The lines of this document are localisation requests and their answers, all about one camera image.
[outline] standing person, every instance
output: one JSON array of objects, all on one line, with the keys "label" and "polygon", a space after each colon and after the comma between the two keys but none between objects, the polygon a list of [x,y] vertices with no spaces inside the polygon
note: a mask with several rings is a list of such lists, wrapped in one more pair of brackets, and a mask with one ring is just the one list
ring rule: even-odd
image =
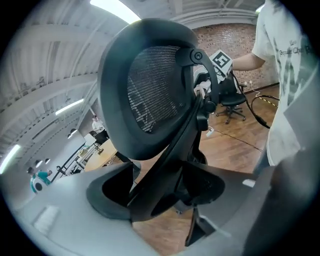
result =
[{"label": "standing person", "polygon": [[34,181],[36,178],[39,178],[43,183],[45,183],[47,186],[49,186],[51,184],[51,181],[48,180],[48,176],[50,176],[52,174],[51,170],[48,171],[38,171],[35,172],[35,170],[32,167],[29,167],[27,170],[27,173],[31,175],[31,179],[30,179],[30,186],[31,189],[34,193],[38,193],[35,185],[34,185]]},{"label": "standing person", "polygon": [[109,136],[102,121],[96,115],[93,116],[92,120],[92,129],[97,133],[95,137],[96,140],[99,144],[106,142],[109,139]]},{"label": "standing person", "polygon": [[265,1],[257,19],[252,52],[234,59],[232,69],[255,70],[270,57],[276,60],[280,101],[265,149],[253,170],[255,174],[269,165],[277,165],[301,148],[285,112],[295,105],[302,93],[310,94],[314,90],[312,87],[320,86],[319,59],[299,23],[277,0]]}]

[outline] chair armrest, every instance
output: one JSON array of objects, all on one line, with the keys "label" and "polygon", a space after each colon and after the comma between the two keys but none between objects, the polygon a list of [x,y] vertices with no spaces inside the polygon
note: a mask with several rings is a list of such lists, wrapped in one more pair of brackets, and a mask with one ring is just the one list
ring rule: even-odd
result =
[{"label": "chair armrest", "polygon": [[247,85],[245,85],[245,84],[239,84],[239,86],[240,86],[241,91],[244,91],[244,88],[247,87]]}]

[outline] wooden table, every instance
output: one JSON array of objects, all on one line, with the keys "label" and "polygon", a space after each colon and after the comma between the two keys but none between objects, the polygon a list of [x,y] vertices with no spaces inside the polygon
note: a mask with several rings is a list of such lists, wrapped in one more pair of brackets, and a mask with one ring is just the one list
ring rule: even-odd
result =
[{"label": "wooden table", "polygon": [[89,158],[84,167],[85,172],[93,171],[104,166],[117,153],[117,150],[112,144],[111,139],[108,139],[105,143],[103,143],[100,146],[100,149],[103,149],[103,152],[100,155],[95,152]]}]

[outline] ceiling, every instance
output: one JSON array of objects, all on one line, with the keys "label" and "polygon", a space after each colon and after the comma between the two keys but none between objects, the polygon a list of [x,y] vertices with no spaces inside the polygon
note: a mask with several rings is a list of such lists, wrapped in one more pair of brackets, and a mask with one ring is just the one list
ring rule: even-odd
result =
[{"label": "ceiling", "polygon": [[[101,55],[127,24],[89,2],[46,0],[16,32],[0,70],[0,155],[19,144],[22,149],[16,160],[26,163],[55,134],[78,127],[97,98]],[[171,19],[194,29],[220,23],[254,24],[255,10],[264,0],[122,2],[142,19]],[[82,98],[81,105],[55,115]]]}]

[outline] mesh headrest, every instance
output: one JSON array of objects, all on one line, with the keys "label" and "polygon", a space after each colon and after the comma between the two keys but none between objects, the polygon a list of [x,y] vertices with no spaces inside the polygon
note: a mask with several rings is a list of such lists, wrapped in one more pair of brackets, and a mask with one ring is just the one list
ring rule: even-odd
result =
[{"label": "mesh headrest", "polygon": [[176,51],[196,46],[189,28],[161,19],[137,21],[107,46],[98,71],[100,104],[120,153],[145,160],[170,143],[191,108],[186,85],[193,82]]}]

